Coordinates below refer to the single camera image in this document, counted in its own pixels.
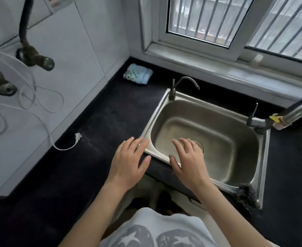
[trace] sink rim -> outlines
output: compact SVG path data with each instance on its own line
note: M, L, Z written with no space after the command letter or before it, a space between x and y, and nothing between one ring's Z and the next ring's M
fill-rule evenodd
M165 162L166 164L169 164L169 157L162 154L161 152L159 152L153 145L152 140L151 140L151 131L152 128L160 114L160 112L162 111L162 109L170 102L168 99L168 95L169 95L169 91L170 89L167 89L163 95L163 97L161 98L160 102L158 103L155 111L153 112L149 122L147 123L147 125L145 126L145 129L143 130L143 133L141 135L141 137L144 138L149 138L150 142L149 145L146 147L145 149L145 153L156 157L157 159ZM221 112L222 114L229 116L235 120L239 120L240 122L245 123L247 120L247 116L241 115L239 113L233 112L231 110L225 109L223 107L219 107L217 105L208 103L206 101L194 98L192 96L189 95L185 95L183 93L180 92L176 92L176 98L175 101L179 101L179 100L183 100L183 101L187 101L187 102L191 102L194 103L196 105L200 105L206 109L210 109L213 110L215 112ZM252 185L252 187L256 190L257 193L257 201L260 205L260 208L262 208L262 204L263 204L263 195L264 195L264 184L265 184L265 174L266 174L266 166L267 166L267 160L268 160L268 149L269 149L269 139L270 139L270 130L267 130L263 135L259 135L256 134L255 132L253 132L255 134L255 136L257 137L257 140L259 141L259 153L258 153L258 160L257 160L257 165L256 165L256 169L255 169L255 174L253 179L251 180L250 184ZM222 191L225 191L231 195L233 195L235 193L235 191L238 189L238 187L236 186L231 186L225 183L222 183L218 180L212 179L211 181Z

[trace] hand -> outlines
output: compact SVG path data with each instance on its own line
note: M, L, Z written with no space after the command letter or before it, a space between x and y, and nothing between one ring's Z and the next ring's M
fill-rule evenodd
M180 158L181 167L173 155L169 156L170 165L173 167L178 179L196 194L198 190L210 185L212 186L213 183L209 178L200 147L190 139L180 138L180 141L184 144L186 152L180 142L173 139L173 144Z
M134 140L134 137L131 137L121 143L112 159L106 183L114 184L126 192L141 180L151 160L151 156L145 157L138 167L139 160L150 141L146 139L142 142L142 140L143 138Z

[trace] black countertop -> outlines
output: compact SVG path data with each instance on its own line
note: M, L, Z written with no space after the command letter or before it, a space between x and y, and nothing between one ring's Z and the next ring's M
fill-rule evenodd
M130 63L154 71L148 85L124 80ZM82 134L70 151L50 149L14 192L0 201L0 246L56 246L102 187L117 146L139 137L172 79L182 75L130 58L58 141L61 147ZM177 91L248 116L265 118L282 108L213 84L197 81L200 91L182 82ZM194 198L171 167L152 158L147 175ZM248 213L227 199L267 239L281 247L302 246L302 119L271 131L263 210Z

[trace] left hand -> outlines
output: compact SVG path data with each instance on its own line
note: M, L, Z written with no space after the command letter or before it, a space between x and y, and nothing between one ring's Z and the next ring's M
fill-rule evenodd
M126 192L141 180L151 160L151 156L145 157L138 167L139 160L150 141L146 139L142 142L142 140L143 138L134 140L134 137L131 137L119 145L114 154L106 183L111 183Z

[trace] sink drain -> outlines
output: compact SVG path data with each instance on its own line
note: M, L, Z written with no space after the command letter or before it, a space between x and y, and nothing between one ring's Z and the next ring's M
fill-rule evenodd
M197 141L197 140L194 140L194 139L191 139L194 143L196 143L199 147L200 147L200 149L202 150L202 153L204 153L204 146L199 142L199 141Z

